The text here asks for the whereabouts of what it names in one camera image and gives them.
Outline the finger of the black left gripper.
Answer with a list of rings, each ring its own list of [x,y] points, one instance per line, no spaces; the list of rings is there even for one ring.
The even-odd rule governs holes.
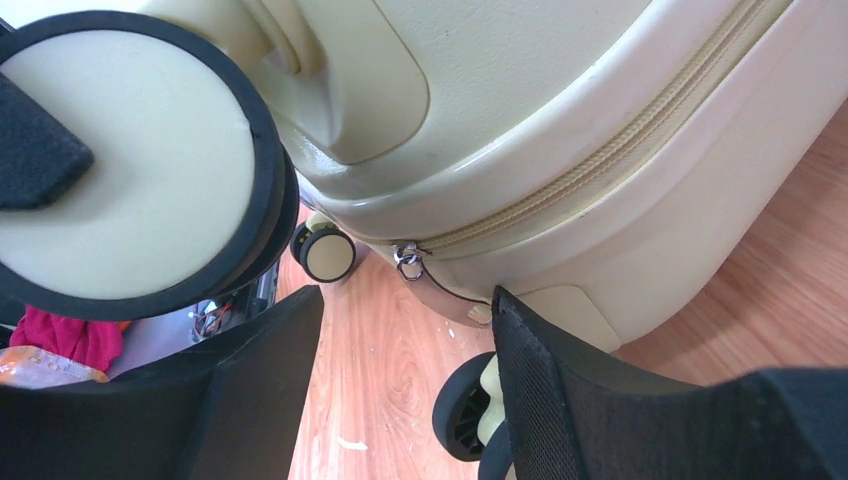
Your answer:
[[[6,76],[1,77],[1,209],[44,209],[94,164],[94,153]]]

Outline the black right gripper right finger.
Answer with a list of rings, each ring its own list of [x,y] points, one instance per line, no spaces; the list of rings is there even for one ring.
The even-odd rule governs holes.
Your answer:
[[[508,290],[492,302],[521,479],[843,479],[847,371],[755,370],[709,386],[626,363]]]

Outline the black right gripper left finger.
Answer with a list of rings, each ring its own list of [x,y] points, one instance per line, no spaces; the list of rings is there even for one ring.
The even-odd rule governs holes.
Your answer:
[[[1,390],[5,479],[285,479],[324,300],[250,321],[106,383]]]

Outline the cream suitcase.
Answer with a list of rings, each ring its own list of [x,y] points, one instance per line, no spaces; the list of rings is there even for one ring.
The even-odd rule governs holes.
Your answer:
[[[1,209],[1,292],[84,320],[359,245],[449,319],[502,287],[615,357],[728,257],[847,96],[843,1],[5,1],[6,76],[94,153]],[[433,428],[521,479],[496,344]]]

